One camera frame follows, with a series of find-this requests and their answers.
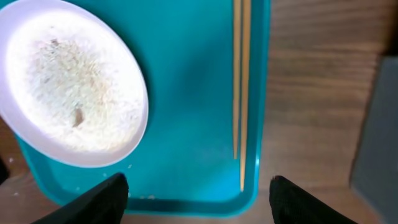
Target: wooden table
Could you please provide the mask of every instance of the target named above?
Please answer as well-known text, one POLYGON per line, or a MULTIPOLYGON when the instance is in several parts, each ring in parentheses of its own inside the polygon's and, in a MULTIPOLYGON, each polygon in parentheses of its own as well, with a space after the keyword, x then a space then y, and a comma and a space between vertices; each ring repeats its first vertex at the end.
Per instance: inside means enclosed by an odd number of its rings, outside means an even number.
MULTIPOLYGON (((358 223, 377 223, 348 180, 397 6, 396 0, 274 0, 255 205, 230 220, 125 216, 123 223, 273 223, 268 186, 276 174, 358 223)), ((11 170, 0 186, 0 223, 30 223, 57 208, 37 188, 3 122, 0 156, 11 170)))

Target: bowl of rice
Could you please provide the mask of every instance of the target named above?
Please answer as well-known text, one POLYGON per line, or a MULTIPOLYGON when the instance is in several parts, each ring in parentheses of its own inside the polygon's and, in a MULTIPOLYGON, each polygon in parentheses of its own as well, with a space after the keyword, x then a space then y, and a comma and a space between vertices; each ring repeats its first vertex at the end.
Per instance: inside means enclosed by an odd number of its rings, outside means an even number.
POLYGON ((0 11, 0 115, 62 163, 104 167, 142 139, 148 97, 126 44, 100 19, 59 0, 0 11))

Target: gray object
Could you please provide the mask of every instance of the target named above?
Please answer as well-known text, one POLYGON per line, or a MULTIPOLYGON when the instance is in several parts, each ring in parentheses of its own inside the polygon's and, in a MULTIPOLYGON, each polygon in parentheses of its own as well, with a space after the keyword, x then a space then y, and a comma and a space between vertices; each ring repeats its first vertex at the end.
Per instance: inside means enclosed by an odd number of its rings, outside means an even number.
POLYGON ((351 185, 385 223, 398 223, 398 57, 385 57, 351 185))

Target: black object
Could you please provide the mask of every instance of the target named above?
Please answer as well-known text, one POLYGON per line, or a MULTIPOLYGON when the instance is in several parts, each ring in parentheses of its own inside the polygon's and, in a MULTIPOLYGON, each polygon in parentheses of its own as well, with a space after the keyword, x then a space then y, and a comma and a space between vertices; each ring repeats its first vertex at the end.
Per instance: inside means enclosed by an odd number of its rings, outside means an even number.
POLYGON ((0 159, 0 184, 6 181, 9 177, 6 165, 0 159))
POLYGON ((378 211, 385 223, 398 223, 397 56, 381 59, 353 168, 351 186, 378 211))
POLYGON ((271 181, 269 203, 275 224, 356 224, 282 176, 271 181))
POLYGON ((125 176, 117 173, 33 224, 120 224, 128 193, 125 176))

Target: teal plastic tray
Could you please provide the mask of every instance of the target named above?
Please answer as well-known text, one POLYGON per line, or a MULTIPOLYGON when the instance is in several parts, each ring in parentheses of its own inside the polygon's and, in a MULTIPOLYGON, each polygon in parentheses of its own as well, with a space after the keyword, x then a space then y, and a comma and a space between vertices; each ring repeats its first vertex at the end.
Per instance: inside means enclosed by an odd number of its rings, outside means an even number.
MULTIPOLYGON (((10 1, 0 0, 0 7, 10 1)), ((252 0, 246 179, 233 159, 233 0, 73 0, 125 41, 142 69, 149 123, 121 162, 83 169, 18 139, 43 193, 60 205, 116 172, 127 213, 227 217, 255 200, 266 92, 269 1, 252 0)))

